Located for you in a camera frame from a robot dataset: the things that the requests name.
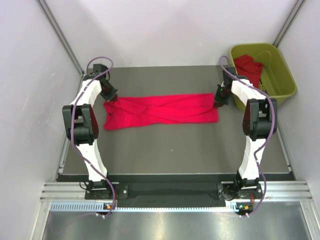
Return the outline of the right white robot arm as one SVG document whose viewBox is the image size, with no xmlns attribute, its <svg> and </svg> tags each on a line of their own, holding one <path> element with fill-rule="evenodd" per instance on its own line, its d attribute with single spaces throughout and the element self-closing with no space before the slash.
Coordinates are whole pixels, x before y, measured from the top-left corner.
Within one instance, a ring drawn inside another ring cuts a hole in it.
<svg viewBox="0 0 320 240">
<path fill-rule="evenodd" d="M 247 198 L 261 193 L 260 163 L 271 136 L 277 130 L 278 103 L 245 77 L 236 74 L 235 67 L 222 68 L 223 82 L 217 86 L 213 106 L 229 104 L 232 95 L 244 104 L 242 130 L 245 150 L 242 163 L 236 172 L 233 185 L 222 185 L 220 197 L 227 201 Z"/>
</svg>

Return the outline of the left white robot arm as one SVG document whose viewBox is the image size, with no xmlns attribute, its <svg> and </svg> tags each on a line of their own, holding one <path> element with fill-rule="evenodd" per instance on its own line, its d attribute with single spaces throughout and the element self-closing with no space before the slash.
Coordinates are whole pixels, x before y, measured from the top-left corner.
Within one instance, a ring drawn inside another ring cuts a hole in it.
<svg viewBox="0 0 320 240">
<path fill-rule="evenodd" d="M 108 103 L 118 100 L 118 90 L 109 83 L 109 71 L 101 63 L 94 64 L 92 72 L 84 77 L 76 98 L 62 107 L 66 136 L 88 170 L 88 180 L 83 182 L 87 200 L 115 198 L 115 189 L 98 148 L 99 126 L 93 110 L 98 96 Z"/>
</svg>

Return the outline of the right aluminium frame post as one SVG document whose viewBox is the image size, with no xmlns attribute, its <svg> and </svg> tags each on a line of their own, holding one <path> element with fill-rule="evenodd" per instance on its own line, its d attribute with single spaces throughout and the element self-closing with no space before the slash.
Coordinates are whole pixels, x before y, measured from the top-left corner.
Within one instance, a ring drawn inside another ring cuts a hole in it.
<svg viewBox="0 0 320 240">
<path fill-rule="evenodd" d="M 294 20 L 298 16 L 299 12 L 303 8 L 306 0 L 296 0 L 293 7 L 291 8 L 288 16 L 285 18 L 283 25 L 281 26 L 278 34 L 276 35 L 272 45 L 278 48 L 283 41 L 285 35 L 287 34 L 288 30 L 290 29 L 291 25 L 293 24 Z"/>
</svg>

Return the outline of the left aluminium frame post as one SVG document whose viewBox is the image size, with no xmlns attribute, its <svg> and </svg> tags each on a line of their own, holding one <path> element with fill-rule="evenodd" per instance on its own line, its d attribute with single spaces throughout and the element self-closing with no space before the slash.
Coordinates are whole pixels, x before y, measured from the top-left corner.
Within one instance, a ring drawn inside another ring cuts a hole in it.
<svg viewBox="0 0 320 240">
<path fill-rule="evenodd" d="M 59 40 L 61 46 L 65 50 L 67 56 L 71 60 L 73 66 L 75 67 L 76 71 L 82 76 L 84 74 L 84 70 L 81 67 L 76 55 L 74 54 L 74 51 L 72 50 L 70 44 L 67 41 L 67 38 L 65 37 L 59 23 L 57 22 L 55 16 L 53 15 L 49 5 L 45 0 L 35 0 L 37 5 L 39 6 L 40 10 L 44 14 L 45 18 L 49 22 L 49 25 L 51 26 L 53 32 L 55 33 L 57 39 Z"/>
</svg>

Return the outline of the dark red t shirt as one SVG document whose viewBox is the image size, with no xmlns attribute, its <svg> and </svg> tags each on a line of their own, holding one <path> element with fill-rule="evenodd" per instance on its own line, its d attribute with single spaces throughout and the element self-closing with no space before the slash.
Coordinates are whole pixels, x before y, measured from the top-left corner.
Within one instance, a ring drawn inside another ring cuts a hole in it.
<svg viewBox="0 0 320 240">
<path fill-rule="evenodd" d="M 254 61 L 253 57 L 247 54 L 237 57 L 233 61 L 237 74 L 247 77 L 255 88 L 259 88 L 264 64 Z"/>
</svg>

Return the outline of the bright pink t shirt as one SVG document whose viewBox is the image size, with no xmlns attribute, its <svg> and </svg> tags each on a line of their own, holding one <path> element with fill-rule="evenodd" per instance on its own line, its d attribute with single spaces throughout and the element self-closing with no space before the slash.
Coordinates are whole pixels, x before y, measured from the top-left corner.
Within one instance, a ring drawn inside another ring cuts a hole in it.
<svg viewBox="0 0 320 240">
<path fill-rule="evenodd" d="M 104 129 L 115 131 L 155 124 L 206 124 L 219 121 L 212 93 L 119 97 L 105 102 Z"/>
</svg>

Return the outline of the olive green plastic basket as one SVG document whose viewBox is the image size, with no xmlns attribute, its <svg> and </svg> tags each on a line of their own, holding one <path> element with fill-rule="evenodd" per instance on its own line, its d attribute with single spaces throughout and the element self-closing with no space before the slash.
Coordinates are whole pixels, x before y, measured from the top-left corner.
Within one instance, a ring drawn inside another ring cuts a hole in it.
<svg viewBox="0 0 320 240">
<path fill-rule="evenodd" d="M 233 46 L 229 51 L 230 65 L 234 59 L 249 55 L 264 64 L 259 89 L 277 100 L 280 106 L 297 92 L 297 85 L 280 51 L 269 43 L 248 43 Z"/>
</svg>

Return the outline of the grey aluminium front rail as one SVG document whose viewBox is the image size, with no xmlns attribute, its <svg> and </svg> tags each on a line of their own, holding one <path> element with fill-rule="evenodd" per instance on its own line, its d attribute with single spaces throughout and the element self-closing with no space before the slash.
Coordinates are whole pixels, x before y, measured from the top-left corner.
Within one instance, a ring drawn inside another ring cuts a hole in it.
<svg viewBox="0 0 320 240">
<path fill-rule="evenodd" d="M 76 202 L 85 200 L 85 191 L 77 182 L 47 182 L 40 195 L 42 201 Z M 265 202 L 306 202 L 313 197 L 305 181 L 267 181 Z"/>
</svg>

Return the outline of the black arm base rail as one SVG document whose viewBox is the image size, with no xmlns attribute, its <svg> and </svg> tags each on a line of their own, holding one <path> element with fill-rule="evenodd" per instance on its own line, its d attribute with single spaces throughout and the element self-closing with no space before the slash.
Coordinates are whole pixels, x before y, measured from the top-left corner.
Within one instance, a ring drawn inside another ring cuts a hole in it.
<svg viewBox="0 0 320 240">
<path fill-rule="evenodd" d="M 85 199 L 115 199 L 120 208 L 221 207 L 225 201 L 259 199 L 257 180 L 240 180 L 234 174 L 128 174 L 84 182 Z"/>
</svg>

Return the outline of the aluminium frame post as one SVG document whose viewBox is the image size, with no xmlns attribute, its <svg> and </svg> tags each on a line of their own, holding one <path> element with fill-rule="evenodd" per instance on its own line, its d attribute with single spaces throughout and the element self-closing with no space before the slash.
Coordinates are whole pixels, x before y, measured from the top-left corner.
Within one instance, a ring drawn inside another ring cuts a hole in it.
<svg viewBox="0 0 320 240">
<path fill-rule="evenodd" d="M 53 15 L 49 5 L 45 0 L 35 0 L 37 5 L 39 6 L 40 10 L 44 14 L 45 18 L 49 22 L 49 25 L 51 26 L 53 32 L 55 33 L 57 39 L 59 40 L 61 46 L 65 50 L 67 56 L 71 60 L 73 66 L 75 67 L 76 71 L 82 76 L 84 74 L 84 70 L 81 67 L 76 55 L 74 54 L 74 51 L 72 50 L 70 44 L 67 41 L 67 38 L 65 37 L 59 23 L 57 22 L 55 16 Z"/>
<path fill-rule="evenodd" d="M 285 18 L 283 25 L 281 26 L 278 34 L 276 35 L 272 45 L 278 48 L 283 41 L 285 35 L 287 34 L 288 30 L 290 29 L 291 25 L 293 24 L 294 20 L 298 16 L 299 12 L 303 8 L 306 0 L 296 0 L 293 7 L 291 8 L 288 16 Z"/>
</svg>

